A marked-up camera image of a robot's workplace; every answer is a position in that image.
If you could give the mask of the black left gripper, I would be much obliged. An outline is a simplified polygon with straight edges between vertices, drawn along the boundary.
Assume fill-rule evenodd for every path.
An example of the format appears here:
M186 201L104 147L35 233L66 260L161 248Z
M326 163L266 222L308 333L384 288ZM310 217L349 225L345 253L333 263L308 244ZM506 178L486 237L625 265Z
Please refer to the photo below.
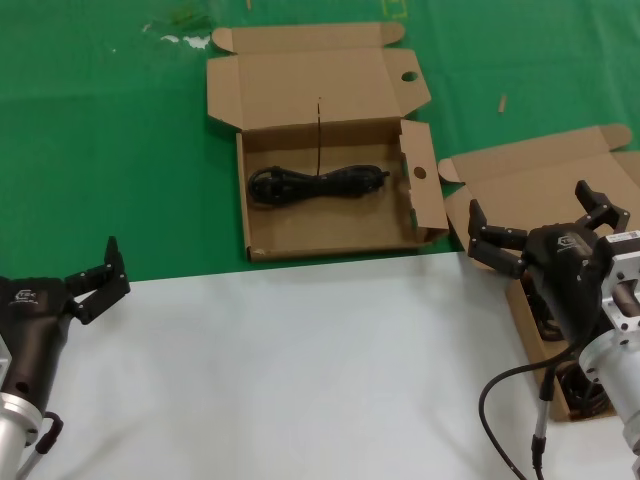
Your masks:
M11 361L1 391L48 404L72 316L89 325L130 293L115 236L102 265L65 279L1 279L1 338Z

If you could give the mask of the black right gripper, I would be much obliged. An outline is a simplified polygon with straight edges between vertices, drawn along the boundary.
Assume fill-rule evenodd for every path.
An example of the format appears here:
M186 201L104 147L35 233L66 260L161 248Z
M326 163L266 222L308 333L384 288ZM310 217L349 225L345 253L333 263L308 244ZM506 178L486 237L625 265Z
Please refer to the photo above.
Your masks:
M577 182L575 196L584 209L575 224L547 225L529 235L489 225L479 202L471 200L468 256L508 277L522 277L527 267L564 339L587 344L601 330L602 316L600 270L592 259L598 241L594 231L608 225L615 234L625 232L629 212L585 180Z

